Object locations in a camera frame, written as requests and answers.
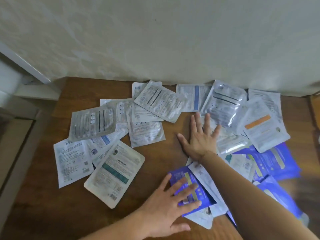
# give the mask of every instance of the orange label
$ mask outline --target orange label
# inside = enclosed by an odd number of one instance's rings
[[[251,129],[251,128],[257,126],[257,125],[262,124],[263,122],[265,122],[265,121],[267,121],[267,120],[270,120],[270,119],[271,119],[271,116],[270,116],[270,115],[266,115],[266,116],[264,116],[264,117],[262,117],[262,118],[260,118],[260,119],[258,119],[258,120],[256,120],[256,121],[253,121],[253,122],[250,123],[250,124],[245,125],[245,128],[246,128],[247,130],[249,130],[249,129]]]

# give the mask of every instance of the finger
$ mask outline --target finger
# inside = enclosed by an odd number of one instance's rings
[[[194,183],[191,184],[188,188],[185,188],[184,190],[180,191],[174,198],[177,202],[182,201],[188,197],[192,192],[194,192],[198,188],[198,184]]]
[[[194,133],[197,133],[196,119],[194,115],[191,115],[190,117],[190,131],[191,131],[191,135]]]
[[[200,113],[199,112],[195,113],[195,124],[196,124],[198,133],[203,133],[202,124],[201,124],[201,120],[200,120]]]
[[[207,136],[210,136],[211,135],[211,127],[210,127],[210,114],[209,113],[206,113],[205,116],[204,116],[204,133],[207,135]]]
[[[188,154],[188,149],[190,144],[188,143],[188,141],[186,140],[186,138],[182,135],[182,134],[177,134],[178,140],[182,146],[182,148],[184,149],[184,151]]]
[[[167,190],[167,192],[168,192],[170,195],[174,195],[174,193],[177,192],[178,189],[180,189],[181,186],[184,185],[186,182],[187,182],[187,179],[186,179],[185,177],[179,179],[174,185],[172,185],[172,186]]]
[[[167,176],[164,177],[162,180],[159,189],[165,190],[166,185],[168,184],[169,180],[171,179],[171,173],[167,174]]]
[[[181,224],[172,224],[170,227],[170,235],[178,232],[183,231],[190,231],[191,228],[187,223],[181,223]]]
[[[212,133],[212,138],[217,139],[221,130],[221,125],[217,125],[217,127],[214,129],[214,132]]]
[[[197,200],[196,202],[179,206],[179,215],[181,216],[183,214],[189,213],[190,211],[197,209],[199,206],[201,206],[201,204],[201,200]]]

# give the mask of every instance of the blue stripe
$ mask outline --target blue stripe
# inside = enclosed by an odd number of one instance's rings
[[[199,86],[194,88],[194,110],[199,110]]]
[[[114,177],[116,177],[118,180],[124,182],[125,184],[129,181],[125,176],[123,176],[121,173],[118,173],[116,170],[114,170],[112,167],[110,167],[108,164],[104,163],[102,167],[107,170],[109,173],[111,173]]]
[[[110,143],[110,141],[109,141],[109,139],[108,139],[107,136],[102,136],[101,138],[102,138],[102,140],[104,141],[104,143],[105,143],[106,145],[108,145],[108,144]]]

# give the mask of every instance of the left hand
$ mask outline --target left hand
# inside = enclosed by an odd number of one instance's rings
[[[143,221],[142,230],[147,232],[146,237],[166,237],[177,232],[190,231],[187,223],[174,224],[174,221],[182,214],[201,206],[201,201],[178,206],[178,202],[186,199],[198,188],[198,185],[192,184],[173,196],[187,182],[187,179],[185,177],[180,179],[165,191],[170,178],[171,174],[168,174],[146,202],[134,212],[134,214],[139,214],[139,218]]]

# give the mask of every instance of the forearm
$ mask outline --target forearm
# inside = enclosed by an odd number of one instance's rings
[[[218,155],[202,165],[210,174],[244,239],[318,239],[289,211],[246,180]]]
[[[144,229],[142,222],[142,216],[135,211],[120,221],[106,226],[81,240],[142,240],[147,237],[147,229]]]

